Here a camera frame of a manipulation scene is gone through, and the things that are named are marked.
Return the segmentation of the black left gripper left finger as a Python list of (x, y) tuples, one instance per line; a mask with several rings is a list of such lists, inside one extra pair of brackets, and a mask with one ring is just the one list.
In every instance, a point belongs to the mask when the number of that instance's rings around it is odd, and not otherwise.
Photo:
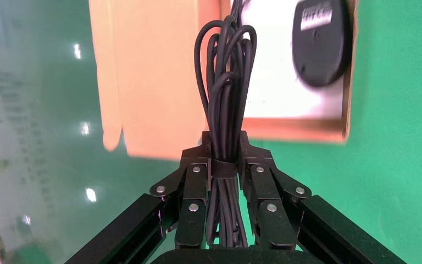
[(204, 249), (209, 132), (183, 150), (180, 166), (142, 194), (83, 246), (68, 263), (179, 263), (174, 253)]

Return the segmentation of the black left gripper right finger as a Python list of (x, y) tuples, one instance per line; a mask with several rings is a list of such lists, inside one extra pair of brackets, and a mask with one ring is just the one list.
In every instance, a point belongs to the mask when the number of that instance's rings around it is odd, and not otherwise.
[(285, 174), (269, 150), (240, 136), (238, 172), (265, 263), (401, 263), (402, 260), (310, 188)]

